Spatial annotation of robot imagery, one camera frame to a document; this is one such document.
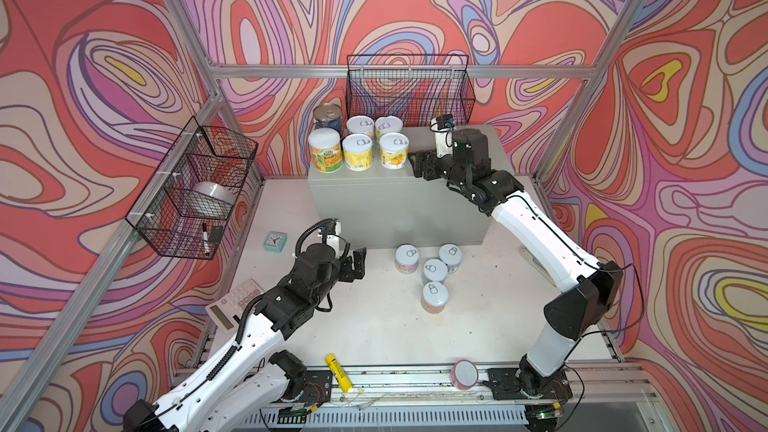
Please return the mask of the yellow label can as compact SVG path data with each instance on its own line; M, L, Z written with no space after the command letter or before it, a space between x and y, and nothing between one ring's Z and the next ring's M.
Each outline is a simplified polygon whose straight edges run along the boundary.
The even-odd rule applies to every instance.
M409 139L402 133L388 133L379 139L380 162L388 170L399 170L408 160Z
M368 170L373 165L374 141L366 134L350 134L341 143L346 167L353 172Z

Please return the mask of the green label can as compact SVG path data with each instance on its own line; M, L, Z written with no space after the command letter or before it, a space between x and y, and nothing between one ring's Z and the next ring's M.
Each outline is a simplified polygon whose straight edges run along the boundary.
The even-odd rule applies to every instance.
M375 120L375 137L380 140L384 135L399 133L403 128L403 121L397 116L379 117Z

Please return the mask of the pink label can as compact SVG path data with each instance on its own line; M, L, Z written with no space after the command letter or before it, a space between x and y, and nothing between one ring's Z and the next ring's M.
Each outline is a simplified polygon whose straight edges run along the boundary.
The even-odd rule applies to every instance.
M346 122L346 129L349 135L366 135L370 138L375 137L375 121L364 115L350 117Z

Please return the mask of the green yellow peach can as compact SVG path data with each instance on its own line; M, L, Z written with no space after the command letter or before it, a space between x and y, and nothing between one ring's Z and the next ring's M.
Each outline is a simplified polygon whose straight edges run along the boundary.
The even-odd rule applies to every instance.
M318 128L308 137L308 144L315 169L322 173L334 173L342 166L341 136L333 128Z

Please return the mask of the dark blue tin can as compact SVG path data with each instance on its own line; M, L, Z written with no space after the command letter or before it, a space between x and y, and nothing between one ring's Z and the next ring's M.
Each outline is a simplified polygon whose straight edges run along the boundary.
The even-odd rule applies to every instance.
M342 108L335 103L323 103L317 105L312 111L314 127L316 129L330 128L342 133L343 117Z

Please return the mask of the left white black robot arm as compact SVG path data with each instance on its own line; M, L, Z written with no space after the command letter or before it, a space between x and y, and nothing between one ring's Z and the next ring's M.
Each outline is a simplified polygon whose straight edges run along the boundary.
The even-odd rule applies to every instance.
M297 239L291 270L247 303L235 334L173 390L132 405L123 430L231 431L254 410L300 398L306 367L285 343L315 314L331 312L337 283L364 278L366 254L341 237L339 220L310 226Z

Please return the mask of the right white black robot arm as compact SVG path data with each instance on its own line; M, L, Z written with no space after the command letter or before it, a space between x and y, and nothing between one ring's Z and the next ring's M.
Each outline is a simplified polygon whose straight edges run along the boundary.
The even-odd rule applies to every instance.
M493 168L488 137L480 130L440 131L435 134L435 144L450 144L451 150L409 153L414 175L427 181L445 180L449 190L504 226L539 261L559 290L545 305L546 325L534 347L521 358L516 375L520 392L538 398L563 371L587 330L611 309L624 271L578 246L536 206L512 173Z

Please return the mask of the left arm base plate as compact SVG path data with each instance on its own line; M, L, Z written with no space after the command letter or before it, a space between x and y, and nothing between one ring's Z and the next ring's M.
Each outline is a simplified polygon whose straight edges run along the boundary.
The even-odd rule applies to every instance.
M302 381L289 383L288 390L273 406L320 406L332 398L334 376L330 370L310 369Z

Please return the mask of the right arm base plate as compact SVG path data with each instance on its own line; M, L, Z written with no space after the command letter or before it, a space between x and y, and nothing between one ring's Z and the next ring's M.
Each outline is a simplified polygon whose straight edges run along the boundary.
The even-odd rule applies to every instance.
M565 369L550 377L541 378L532 370L519 368L491 368L480 384L489 388L493 399L567 402L573 398Z

